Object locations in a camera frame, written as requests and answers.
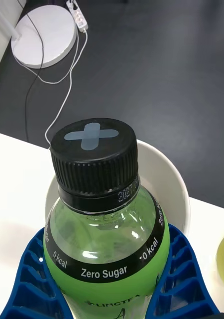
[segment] bottle neck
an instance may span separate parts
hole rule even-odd
[[[83,215],[111,214],[129,205],[136,197],[140,186],[139,175],[122,190],[108,192],[105,196],[77,196],[63,190],[58,185],[59,196],[71,210]]]

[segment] white cup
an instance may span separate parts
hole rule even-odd
[[[137,140],[141,184],[160,203],[167,220],[186,236],[190,225],[190,205],[185,183],[169,159],[153,146]],[[59,197],[56,177],[46,197],[45,217]]]

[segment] white table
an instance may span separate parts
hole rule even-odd
[[[54,176],[49,150],[0,134],[0,314],[29,240],[44,226],[45,198]],[[216,252],[224,237],[224,209],[190,198],[188,239],[208,291],[224,312]]]

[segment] plastic bottle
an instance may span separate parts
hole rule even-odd
[[[143,319],[169,251],[166,217],[140,185],[133,129],[89,119],[51,143],[60,198],[45,259],[77,319]]]

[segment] lamp base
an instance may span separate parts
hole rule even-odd
[[[56,64],[70,52],[76,41],[76,25],[72,15],[57,5],[41,6],[28,15],[43,40],[42,68]],[[18,22],[15,29],[21,37],[11,40],[13,55],[25,66],[39,69],[42,62],[42,43],[27,15]]]

